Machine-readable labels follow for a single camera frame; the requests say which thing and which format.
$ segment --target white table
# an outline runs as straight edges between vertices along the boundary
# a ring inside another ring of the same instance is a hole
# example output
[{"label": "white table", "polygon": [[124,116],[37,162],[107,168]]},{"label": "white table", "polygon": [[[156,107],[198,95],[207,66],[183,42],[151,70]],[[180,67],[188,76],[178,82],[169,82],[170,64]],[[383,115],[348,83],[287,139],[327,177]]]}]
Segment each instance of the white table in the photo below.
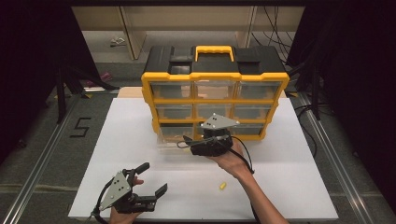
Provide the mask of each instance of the white table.
[{"label": "white table", "polygon": [[[114,99],[69,216],[88,217],[105,183],[118,170],[148,161],[151,167],[139,176],[145,184],[134,187],[134,192],[153,195],[165,183],[168,191],[157,202],[155,212],[142,214],[141,220],[254,219],[242,187],[213,161],[189,153],[166,154],[156,144],[157,135],[152,131],[144,100]],[[266,137],[246,145],[254,176],[285,218],[338,218],[289,99],[279,99]],[[224,181],[227,187],[219,190]],[[109,209],[101,216],[109,217]]]}]

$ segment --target yellow carry handle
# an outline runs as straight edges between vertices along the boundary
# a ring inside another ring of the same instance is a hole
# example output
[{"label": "yellow carry handle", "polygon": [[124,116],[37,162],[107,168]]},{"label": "yellow carry handle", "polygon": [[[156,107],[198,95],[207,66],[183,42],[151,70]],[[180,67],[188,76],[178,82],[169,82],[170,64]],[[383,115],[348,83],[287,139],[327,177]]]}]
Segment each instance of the yellow carry handle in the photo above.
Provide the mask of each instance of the yellow carry handle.
[{"label": "yellow carry handle", "polygon": [[195,47],[195,61],[198,62],[200,53],[228,53],[233,62],[233,48],[231,46],[197,46]]}]

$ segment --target human hand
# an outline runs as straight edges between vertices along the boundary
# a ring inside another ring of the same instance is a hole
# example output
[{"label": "human hand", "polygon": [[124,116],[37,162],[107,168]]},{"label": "human hand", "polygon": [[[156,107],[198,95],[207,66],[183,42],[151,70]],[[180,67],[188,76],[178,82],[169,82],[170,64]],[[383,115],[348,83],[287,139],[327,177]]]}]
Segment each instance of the human hand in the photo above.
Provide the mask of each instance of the human hand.
[{"label": "human hand", "polygon": [[[134,177],[133,184],[141,185],[144,181]],[[109,224],[131,224],[142,213],[121,214],[114,207],[111,207]]]},{"label": "human hand", "polygon": [[[233,139],[233,150],[244,156],[241,145],[238,141]],[[215,161],[221,169],[224,169],[227,173],[233,177],[239,179],[241,176],[251,174],[245,162],[234,155],[232,152],[227,151],[221,156],[207,157],[212,161]]]}]

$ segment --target human arm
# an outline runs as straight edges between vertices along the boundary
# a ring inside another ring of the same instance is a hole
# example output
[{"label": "human arm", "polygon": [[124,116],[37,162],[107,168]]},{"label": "human arm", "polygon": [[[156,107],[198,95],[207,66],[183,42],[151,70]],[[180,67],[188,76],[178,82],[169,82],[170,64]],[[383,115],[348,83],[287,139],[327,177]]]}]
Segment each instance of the human arm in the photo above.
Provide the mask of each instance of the human arm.
[{"label": "human arm", "polygon": [[[236,141],[233,141],[233,150],[243,155],[242,148]],[[215,161],[220,168],[239,181],[249,197],[260,223],[289,223],[267,198],[253,174],[240,158],[236,157],[230,151],[218,157],[208,158]]]},{"label": "human arm", "polygon": [[[134,185],[143,184],[143,180],[134,177]],[[109,224],[131,224],[141,213],[121,214],[114,207],[111,207]]]}]

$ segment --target black cable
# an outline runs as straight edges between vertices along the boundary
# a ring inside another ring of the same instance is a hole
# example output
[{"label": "black cable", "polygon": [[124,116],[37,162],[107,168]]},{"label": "black cable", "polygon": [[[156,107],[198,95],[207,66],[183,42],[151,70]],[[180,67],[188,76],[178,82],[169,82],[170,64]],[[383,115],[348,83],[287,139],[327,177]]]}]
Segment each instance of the black cable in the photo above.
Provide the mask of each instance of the black cable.
[{"label": "black cable", "polygon": [[234,139],[238,140],[238,141],[242,144],[242,146],[244,147],[244,149],[245,149],[245,151],[246,151],[246,153],[247,153],[248,161],[250,162],[250,170],[252,171],[252,170],[253,170],[253,163],[251,162],[251,158],[250,158],[250,154],[248,153],[248,148],[247,148],[247,146],[245,146],[244,142],[242,142],[242,140],[239,139],[238,137],[236,137],[236,136],[231,136],[231,138],[234,138]]},{"label": "black cable", "polygon": [[312,153],[312,157],[315,158],[315,157],[317,156],[317,153],[318,153],[318,144],[317,144],[317,142],[315,141],[314,136],[312,136],[311,133],[310,133],[310,132],[305,128],[305,126],[301,123],[301,115],[302,115],[303,113],[305,113],[306,111],[310,110],[310,109],[311,109],[310,106],[304,108],[304,109],[300,112],[300,114],[297,116],[297,120],[299,121],[301,127],[302,127],[303,130],[306,132],[306,134],[308,134],[308,136],[309,136],[309,137],[312,139],[312,141],[314,142],[314,152]]},{"label": "black cable", "polygon": [[253,216],[256,219],[257,223],[261,224],[260,220],[259,220],[259,217],[256,214],[256,210],[254,210],[253,204],[250,203],[250,207],[251,207],[251,211],[253,212]]},{"label": "black cable", "polygon": [[231,153],[233,153],[236,157],[238,157],[239,159],[241,159],[244,163],[245,163],[245,165],[247,166],[247,168],[249,169],[249,171],[252,173],[252,174],[254,174],[254,170],[253,170],[253,167],[252,167],[252,164],[249,164],[248,163],[248,161],[241,155],[241,154],[239,154],[238,152],[236,152],[235,150],[233,150],[232,148],[230,148],[230,147],[227,147],[227,146],[224,146],[221,142],[218,142],[221,146],[223,146],[223,147],[225,147],[225,148],[227,148],[227,150],[229,150]]},{"label": "black cable", "polygon": [[114,179],[114,177],[111,178],[111,180],[108,181],[108,182],[105,184],[105,187],[102,189],[102,192],[101,192],[100,195],[99,195],[99,198],[98,198],[98,201],[97,201],[97,203],[96,203],[96,206],[93,208],[93,210],[92,210],[92,212],[91,212],[91,217],[95,217],[95,219],[96,219],[98,222],[102,223],[102,224],[108,224],[108,223],[100,216],[100,209],[99,209],[99,207],[100,207],[100,202],[102,201],[103,195],[105,194],[106,190],[108,189],[108,187],[110,187],[111,183],[113,182],[113,179]]},{"label": "black cable", "polygon": [[301,50],[300,55],[299,55],[299,58],[298,58],[299,63],[302,62],[303,56],[304,56],[305,52],[311,47],[311,45],[313,45],[313,44],[315,43],[315,41],[316,41],[315,38],[312,39],[312,40],[303,48],[303,50]]},{"label": "black cable", "polygon": [[270,42],[268,43],[268,45],[271,43],[272,36],[273,36],[273,34],[275,33],[275,34],[276,34],[276,37],[277,37],[277,42],[278,42],[278,45],[279,45],[279,49],[280,49],[280,51],[281,51],[283,57],[284,57],[285,59],[287,59],[286,56],[285,56],[285,53],[283,52],[283,49],[282,49],[281,45],[283,45],[283,48],[285,49],[286,53],[288,53],[288,51],[286,50],[286,47],[284,46],[284,44],[283,44],[283,42],[282,42],[282,39],[279,37],[279,34],[277,33],[277,25],[276,25],[276,24],[277,24],[277,13],[278,13],[278,11],[279,11],[279,7],[274,7],[274,10],[275,10],[275,21],[274,21],[274,23],[272,23],[272,20],[271,20],[269,14],[268,14],[268,12],[267,12],[266,7],[263,7],[263,8],[264,8],[265,14],[266,14],[266,16],[267,16],[267,18],[268,18],[268,21],[271,23],[271,27],[272,27],[272,29],[273,29],[273,32],[271,33]]},{"label": "black cable", "polygon": [[256,38],[256,36],[253,34],[253,32],[251,33],[251,35],[253,36],[253,38],[256,40],[257,44],[262,46],[262,43],[260,43],[260,41]]},{"label": "black cable", "polygon": [[319,112],[322,113],[322,114],[324,114],[324,115],[327,115],[327,116],[335,117],[335,114],[334,114],[333,112],[327,113],[327,112],[324,112],[324,111],[322,111],[322,110],[319,110]]},{"label": "black cable", "polygon": [[268,36],[265,32],[262,32],[264,35],[265,35],[265,37],[267,37],[268,39],[270,39],[272,42],[274,42],[274,43],[277,43],[277,44],[281,44],[281,45],[283,45],[284,47],[288,47],[288,48],[291,48],[291,46],[290,45],[287,45],[287,44],[283,44],[283,43],[280,43],[280,42],[277,42],[276,40],[274,40],[274,39],[271,39],[271,37],[270,36]]},{"label": "black cable", "polygon": [[288,37],[290,38],[290,41],[293,42],[293,38],[291,38],[291,36],[289,35],[289,32],[286,32],[286,35],[288,35]]},{"label": "black cable", "polygon": [[[329,105],[328,103],[318,103],[319,105]],[[308,136],[312,139],[312,141],[313,141],[313,143],[314,143],[314,152],[313,152],[313,154],[312,154],[312,156],[315,158],[316,156],[317,156],[317,153],[318,153],[318,144],[317,144],[317,142],[315,141],[315,138],[314,138],[314,136],[312,136],[312,134],[305,128],[305,126],[301,123],[301,116],[302,116],[302,114],[303,113],[305,113],[306,111],[308,111],[308,110],[311,110],[312,109],[312,106],[313,105],[301,105],[301,106],[298,106],[298,107],[296,107],[296,108],[294,108],[294,110],[298,110],[298,109],[301,109],[301,108],[303,108],[303,110],[297,115],[297,120],[299,121],[299,123],[300,123],[300,125],[301,125],[301,127],[303,128],[303,130],[306,132],[306,134],[308,134]]]},{"label": "black cable", "polygon": [[92,215],[90,215],[89,217],[87,217],[87,219],[85,219],[85,221],[84,221],[83,223],[87,223],[87,222],[91,221],[91,217],[92,217]]},{"label": "black cable", "polygon": [[[213,141],[214,140],[214,138],[213,137],[210,137],[210,138],[206,138],[206,139],[204,139],[204,140],[202,140],[202,141],[179,141],[179,142],[177,142],[176,143],[176,146],[178,147],[178,148],[187,148],[187,147],[193,147],[193,146],[196,146],[196,145],[201,145],[201,144],[203,144],[203,143],[207,143],[207,142],[211,142],[211,141]],[[186,146],[184,146],[184,147],[181,147],[179,144],[181,144],[181,143],[185,143],[186,144]]]}]

